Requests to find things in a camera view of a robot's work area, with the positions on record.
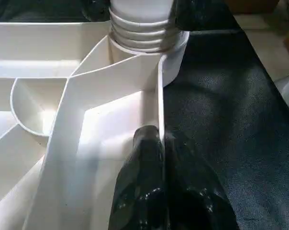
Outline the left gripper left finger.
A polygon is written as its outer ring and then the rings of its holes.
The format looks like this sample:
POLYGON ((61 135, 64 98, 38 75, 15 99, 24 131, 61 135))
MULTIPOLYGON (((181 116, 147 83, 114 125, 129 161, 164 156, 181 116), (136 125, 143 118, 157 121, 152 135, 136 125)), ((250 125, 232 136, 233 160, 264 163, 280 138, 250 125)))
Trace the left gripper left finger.
POLYGON ((143 126, 120 169, 111 207, 110 230, 164 230, 166 186, 164 151, 158 128, 143 126))

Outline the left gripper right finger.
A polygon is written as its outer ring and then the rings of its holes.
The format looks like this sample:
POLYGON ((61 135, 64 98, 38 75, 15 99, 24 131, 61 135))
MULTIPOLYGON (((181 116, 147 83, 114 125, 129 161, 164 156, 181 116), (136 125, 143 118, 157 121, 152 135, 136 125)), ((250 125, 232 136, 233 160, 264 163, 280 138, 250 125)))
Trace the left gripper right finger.
POLYGON ((195 142, 178 130, 167 131, 165 151, 170 229, 239 229, 216 172, 195 142))

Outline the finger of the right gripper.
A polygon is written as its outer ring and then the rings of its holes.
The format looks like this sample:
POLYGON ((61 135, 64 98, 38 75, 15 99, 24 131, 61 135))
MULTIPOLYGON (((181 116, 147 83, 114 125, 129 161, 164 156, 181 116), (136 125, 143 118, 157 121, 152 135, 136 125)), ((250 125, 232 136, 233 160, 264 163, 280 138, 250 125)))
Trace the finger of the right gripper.
POLYGON ((110 20, 110 0, 83 0, 82 14, 91 22, 110 20))
POLYGON ((223 0, 177 0, 176 27, 183 31, 241 29, 223 0))

